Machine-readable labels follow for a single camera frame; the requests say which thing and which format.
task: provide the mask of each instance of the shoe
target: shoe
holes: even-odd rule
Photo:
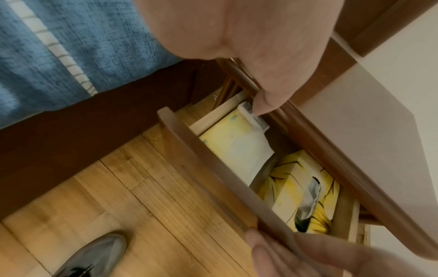
[[[122,235],[103,235],[73,254],[52,277],[107,277],[125,249]]]

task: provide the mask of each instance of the white wall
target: white wall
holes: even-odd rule
[[[414,114],[438,193],[438,5],[357,60]],[[415,256],[384,227],[372,226],[371,244],[438,276],[438,261]]]

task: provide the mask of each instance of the parquet floor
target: parquet floor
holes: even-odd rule
[[[186,124],[209,96],[177,112]],[[75,251],[113,230],[130,245],[112,276],[256,276],[245,242],[162,156],[156,125],[0,225],[0,276],[49,277]]]

